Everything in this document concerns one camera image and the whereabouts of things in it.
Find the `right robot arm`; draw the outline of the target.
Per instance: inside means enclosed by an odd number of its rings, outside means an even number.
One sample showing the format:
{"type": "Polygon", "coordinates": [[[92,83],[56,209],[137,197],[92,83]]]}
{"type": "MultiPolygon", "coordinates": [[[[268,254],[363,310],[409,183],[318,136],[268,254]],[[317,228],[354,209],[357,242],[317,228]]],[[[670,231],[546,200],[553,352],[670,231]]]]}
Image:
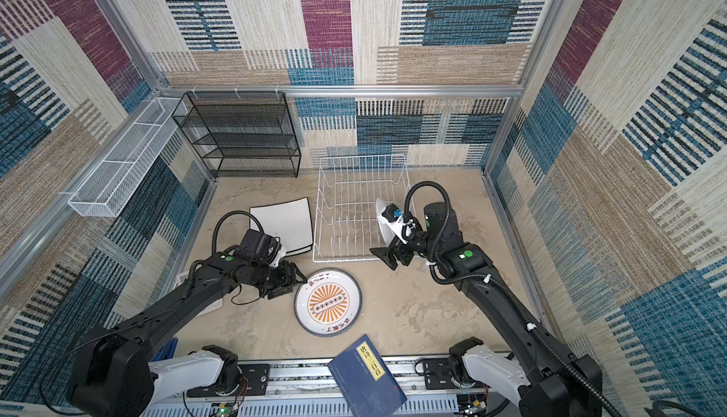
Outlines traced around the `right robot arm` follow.
{"type": "Polygon", "coordinates": [[[600,367],[590,356],[576,356],[537,321],[484,250],[464,240],[454,210],[443,202],[430,203],[422,222],[382,199],[376,200],[375,210],[385,244],[372,254],[396,269],[424,258],[434,247],[431,271],[470,299],[511,350],[514,358],[507,359],[476,339],[454,345],[450,361],[466,381],[493,388],[522,416],[601,415],[602,405],[594,397],[602,387],[600,367]]]}

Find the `white round plate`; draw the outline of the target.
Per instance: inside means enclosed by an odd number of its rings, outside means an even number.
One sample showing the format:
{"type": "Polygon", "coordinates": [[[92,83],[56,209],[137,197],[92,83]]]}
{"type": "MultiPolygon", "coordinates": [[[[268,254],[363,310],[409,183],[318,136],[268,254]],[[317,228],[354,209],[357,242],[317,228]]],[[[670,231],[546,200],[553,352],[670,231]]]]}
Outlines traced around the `white round plate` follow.
{"type": "Polygon", "coordinates": [[[295,292],[295,318],[316,337],[335,337],[348,330],[362,313],[358,282],[342,269],[321,269],[295,292]]]}
{"type": "Polygon", "coordinates": [[[394,224],[399,218],[399,216],[397,216],[396,214],[398,210],[399,207],[394,203],[387,203],[382,198],[377,198],[375,200],[377,223],[382,235],[382,239],[384,239],[384,244],[387,247],[396,237],[395,231],[391,227],[391,225],[394,224]]]}

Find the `white square plate black rim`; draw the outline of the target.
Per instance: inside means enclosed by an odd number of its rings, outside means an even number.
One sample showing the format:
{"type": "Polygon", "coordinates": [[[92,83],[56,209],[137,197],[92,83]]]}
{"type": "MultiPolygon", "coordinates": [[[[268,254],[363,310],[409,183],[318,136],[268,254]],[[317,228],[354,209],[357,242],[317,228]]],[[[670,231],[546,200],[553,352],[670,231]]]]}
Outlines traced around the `white square plate black rim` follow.
{"type": "Polygon", "coordinates": [[[303,247],[303,248],[297,248],[296,250],[286,250],[284,248],[284,250],[285,250],[284,257],[285,258],[288,258],[288,257],[293,257],[293,256],[297,256],[297,255],[300,255],[300,254],[304,254],[304,253],[310,252],[310,251],[312,251],[312,247],[313,246],[314,246],[313,244],[310,244],[310,245],[308,245],[306,247],[303,247]]]}

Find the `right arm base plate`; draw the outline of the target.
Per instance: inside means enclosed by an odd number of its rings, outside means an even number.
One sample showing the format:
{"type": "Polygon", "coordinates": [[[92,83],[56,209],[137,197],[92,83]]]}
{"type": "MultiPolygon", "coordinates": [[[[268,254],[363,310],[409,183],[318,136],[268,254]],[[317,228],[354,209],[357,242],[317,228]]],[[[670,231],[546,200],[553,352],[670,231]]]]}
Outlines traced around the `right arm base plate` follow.
{"type": "Polygon", "coordinates": [[[415,373],[423,377],[426,390],[484,389],[482,382],[466,374],[463,364],[453,358],[420,358],[415,373]]]}

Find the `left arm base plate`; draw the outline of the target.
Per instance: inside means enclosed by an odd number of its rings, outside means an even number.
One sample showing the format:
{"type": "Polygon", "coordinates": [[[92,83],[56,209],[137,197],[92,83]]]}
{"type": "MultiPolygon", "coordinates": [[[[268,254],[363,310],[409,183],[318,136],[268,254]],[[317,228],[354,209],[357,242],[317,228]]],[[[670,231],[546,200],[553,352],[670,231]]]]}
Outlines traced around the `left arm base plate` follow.
{"type": "Polygon", "coordinates": [[[240,363],[231,395],[242,399],[248,396],[264,396],[267,392],[271,365],[269,363],[240,363]]]}

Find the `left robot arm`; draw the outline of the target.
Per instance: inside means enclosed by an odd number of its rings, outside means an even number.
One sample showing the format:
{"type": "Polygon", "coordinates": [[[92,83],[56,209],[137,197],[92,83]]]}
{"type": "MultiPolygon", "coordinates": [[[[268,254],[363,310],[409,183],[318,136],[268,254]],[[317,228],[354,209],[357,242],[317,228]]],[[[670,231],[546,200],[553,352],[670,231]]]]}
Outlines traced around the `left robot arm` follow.
{"type": "Polygon", "coordinates": [[[241,286],[272,300],[304,284],[278,239],[248,231],[242,242],[195,264],[187,280],[111,329],[97,326],[81,340],[66,385],[70,405],[91,416],[139,416],[149,405],[218,381],[235,357],[208,346],[179,361],[151,366],[155,355],[206,307],[241,286]]]}

